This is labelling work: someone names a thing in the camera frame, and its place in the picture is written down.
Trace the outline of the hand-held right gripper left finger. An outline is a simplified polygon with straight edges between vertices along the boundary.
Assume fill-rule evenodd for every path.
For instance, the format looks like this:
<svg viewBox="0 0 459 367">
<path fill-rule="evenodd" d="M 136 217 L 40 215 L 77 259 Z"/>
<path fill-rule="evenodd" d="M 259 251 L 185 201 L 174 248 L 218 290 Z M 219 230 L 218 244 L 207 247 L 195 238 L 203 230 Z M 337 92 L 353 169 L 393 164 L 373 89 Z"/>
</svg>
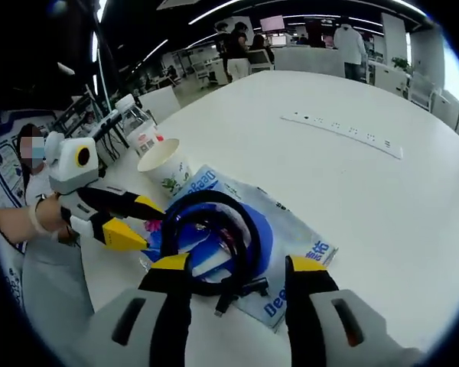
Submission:
<svg viewBox="0 0 459 367">
<path fill-rule="evenodd" d="M 183 366 L 192 291 L 190 255 L 153 263 L 136 289 L 90 319 L 78 340 L 86 366 Z"/>
</svg>

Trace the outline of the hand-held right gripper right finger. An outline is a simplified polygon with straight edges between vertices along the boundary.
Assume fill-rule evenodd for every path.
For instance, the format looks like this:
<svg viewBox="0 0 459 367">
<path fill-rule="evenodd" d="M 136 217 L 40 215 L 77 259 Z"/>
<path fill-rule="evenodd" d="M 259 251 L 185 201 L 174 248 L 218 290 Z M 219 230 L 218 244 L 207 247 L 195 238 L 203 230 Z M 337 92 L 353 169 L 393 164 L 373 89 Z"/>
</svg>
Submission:
<svg viewBox="0 0 459 367">
<path fill-rule="evenodd" d="M 416 366 L 423 354 L 400 346 L 385 318 L 340 289 L 319 262 L 285 259 L 285 323 L 293 366 Z"/>
</svg>

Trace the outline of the person's left hand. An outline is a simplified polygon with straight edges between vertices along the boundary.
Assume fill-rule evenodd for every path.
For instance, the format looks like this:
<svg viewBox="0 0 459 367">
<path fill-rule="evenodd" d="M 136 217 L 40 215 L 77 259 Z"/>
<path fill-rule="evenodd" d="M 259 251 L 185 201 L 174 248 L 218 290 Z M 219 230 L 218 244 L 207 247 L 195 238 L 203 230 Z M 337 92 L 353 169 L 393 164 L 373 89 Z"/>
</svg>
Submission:
<svg viewBox="0 0 459 367">
<path fill-rule="evenodd" d="M 77 233 L 63 219 L 61 205 L 56 194 L 42 197 L 35 204 L 33 216 L 38 232 L 49 235 L 63 244 L 74 243 Z"/>
</svg>

